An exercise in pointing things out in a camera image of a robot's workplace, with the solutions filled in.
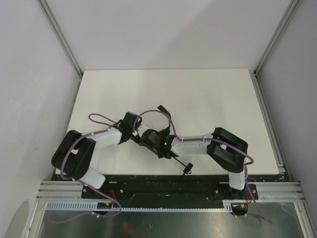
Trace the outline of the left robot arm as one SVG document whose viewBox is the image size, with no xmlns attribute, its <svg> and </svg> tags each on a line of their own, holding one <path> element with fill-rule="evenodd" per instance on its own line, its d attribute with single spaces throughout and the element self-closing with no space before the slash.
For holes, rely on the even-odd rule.
<svg viewBox="0 0 317 238">
<path fill-rule="evenodd" d="M 70 130 L 55 151 L 51 164 L 60 170 L 62 179 L 78 180 L 99 189 L 106 178 L 91 166 L 94 151 L 128 141 L 141 122 L 142 119 L 137 114 L 127 112 L 118 122 L 103 123 L 106 126 L 103 130 L 86 134 Z"/>
</svg>

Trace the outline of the black folding umbrella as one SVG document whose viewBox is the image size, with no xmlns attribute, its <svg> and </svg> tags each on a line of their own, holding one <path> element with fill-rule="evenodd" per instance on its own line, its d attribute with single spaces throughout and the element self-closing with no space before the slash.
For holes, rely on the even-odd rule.
<svg viewBox="0 0 317 238">
<path fill-rule="evenodd" d="M 171 149 L 172 141 L 175 138 L 175 135 L 170 134 L 170 127 L 171 127 L 171 123 L 172 123 L 171 114 L 162 105 L 159 105 L 157 107 L 157 112 L 160 112 L 164 116 L 167 117 L 168 126 L 165 129 L 162 129 L 161 131 L 156 131 L 154 129 L 150 129 L 147 136 L 145 136 L 145 134 L 143 134 L 143 137 L 147 138 L 147 139 L 144 139 L 144 142 L 147 142 L 148 146 L 150 146 L 150 147 L 162 147 L 164 145 L 167 145 Z M 183 175 L 191 174 L 192 173 L 191 169 L 193 167 L 193 164 L 191 164 L 191 163 L 184 164 L 179 159 L 177 159 L 177 157 L 178 157 L 178 155 L 176 155 L 173 152 L 172 158 L 184 166 Z"/>
</svg>

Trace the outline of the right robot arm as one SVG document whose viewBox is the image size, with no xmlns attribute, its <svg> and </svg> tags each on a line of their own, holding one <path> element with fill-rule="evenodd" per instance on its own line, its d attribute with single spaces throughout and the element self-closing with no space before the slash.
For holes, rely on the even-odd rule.
<svg viewBox="0 0 317 238">
<path fill-rule="evenodd" d="M 185 155 L 208 155 L 228 172 L 229 186 L 242 191 L 245 188 L 245 158 L 248 143 L 222 127 L 214 132 L 194 137 L 177 138 L 167 131 L 156 131 L 145 126 L 137 134 L 140 144 L 159 158 L 176 158 Z"/>
</svg>

